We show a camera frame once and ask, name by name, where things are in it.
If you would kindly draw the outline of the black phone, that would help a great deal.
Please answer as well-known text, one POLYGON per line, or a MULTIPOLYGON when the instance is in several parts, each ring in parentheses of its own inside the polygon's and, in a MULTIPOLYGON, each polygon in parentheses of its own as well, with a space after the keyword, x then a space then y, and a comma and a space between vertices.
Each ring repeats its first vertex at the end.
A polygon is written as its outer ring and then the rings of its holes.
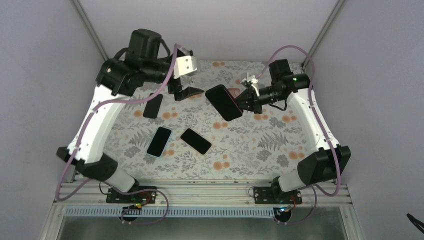
POLYGON ((235 99, 223 84, 208 89, 205 92, 205 97, 227 122, 240 118, 243 115, 243 111, 236 104, 235 99))

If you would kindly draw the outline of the bare black smartphone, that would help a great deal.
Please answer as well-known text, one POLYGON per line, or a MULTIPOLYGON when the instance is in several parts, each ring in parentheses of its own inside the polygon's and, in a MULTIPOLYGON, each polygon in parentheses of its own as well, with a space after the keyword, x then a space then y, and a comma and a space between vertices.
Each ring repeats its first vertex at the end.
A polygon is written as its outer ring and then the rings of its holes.
POLYGON ((148 119, 156 119, 158 117, 162 100, 163 100, 162 94, 158 94, 156 97, 149 100, 145 105, 143 117, 148 119))

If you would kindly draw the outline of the pink silicone phone case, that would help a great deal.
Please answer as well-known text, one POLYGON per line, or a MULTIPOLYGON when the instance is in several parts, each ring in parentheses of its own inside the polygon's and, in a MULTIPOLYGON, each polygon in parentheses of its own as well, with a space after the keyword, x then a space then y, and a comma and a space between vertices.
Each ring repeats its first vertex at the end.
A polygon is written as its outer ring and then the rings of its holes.
POLYGON ((233 88, 233 87, 230 87, 227 90, 233 98, 238 97, 242 92, 239 88, 233 88))

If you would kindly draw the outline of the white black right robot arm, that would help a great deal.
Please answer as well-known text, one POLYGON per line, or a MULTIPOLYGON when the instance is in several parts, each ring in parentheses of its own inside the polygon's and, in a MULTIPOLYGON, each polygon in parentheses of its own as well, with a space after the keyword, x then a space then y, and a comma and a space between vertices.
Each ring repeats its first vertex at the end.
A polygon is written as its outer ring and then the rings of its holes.
POLYGON ((290 172, 273 179, 271 198, 278 204, 290 197, 290 192, 329 180, 339 180, 351 157, 348 146, 334 137, 316 102, 311 80, 305 73, 294 74, 286 59, 275 60, 269 66, 271 85, 258 87, 258 79, 244 73, 240 83, 245 90, 236 97, 237 105, 255 114, 263 105, 283 101, 298 117, 309 151, 290 172))

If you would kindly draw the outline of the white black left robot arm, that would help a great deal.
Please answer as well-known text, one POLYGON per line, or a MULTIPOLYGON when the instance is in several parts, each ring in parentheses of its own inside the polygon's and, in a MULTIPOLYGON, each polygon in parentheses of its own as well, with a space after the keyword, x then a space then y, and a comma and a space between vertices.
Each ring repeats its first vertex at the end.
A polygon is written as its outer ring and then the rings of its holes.
POLYGON ((149 94, 145 98, 132 99, 135 91, 146 83, 157 84, 157 94, 167 90, 176 101, 202 92, 181 84, 181 77, 194 75, 200 69, 193 51, 175 44, 165 50, 165 57, 159 57, 160 47, 165 46, 159 33, 134 30, 128 46, 101 65, 89 109, 77 134, 71 143, 59 147, 56 152, 83 176, 118 189, 119 196, 128 203, 139 197, 138 181, 103 152, 120 111, 127 104, 141 104, 154 97, 149 94))

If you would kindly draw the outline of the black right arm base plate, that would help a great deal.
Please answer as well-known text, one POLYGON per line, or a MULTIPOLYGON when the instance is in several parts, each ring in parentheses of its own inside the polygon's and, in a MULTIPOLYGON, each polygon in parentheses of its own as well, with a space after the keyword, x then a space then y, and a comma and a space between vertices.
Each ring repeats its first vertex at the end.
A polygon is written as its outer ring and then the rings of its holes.
POLYGON ((279 177, 275 177, 270 186, 254 186, 252 196, 257 205, 297 205, 303 203, 299 190, 282 190, 279 177))

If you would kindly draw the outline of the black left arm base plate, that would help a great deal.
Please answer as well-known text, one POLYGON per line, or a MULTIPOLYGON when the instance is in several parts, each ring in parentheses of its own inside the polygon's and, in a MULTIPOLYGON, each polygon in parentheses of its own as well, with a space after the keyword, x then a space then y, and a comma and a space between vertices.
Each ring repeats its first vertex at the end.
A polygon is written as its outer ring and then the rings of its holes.
POLYGON ((154 204, 157 196, 156 186, 139 186, 136 191, 142 192, 132 193, 129 195, 119 193, 110 188, 108 190, 105 202, 108 204, 154 204))

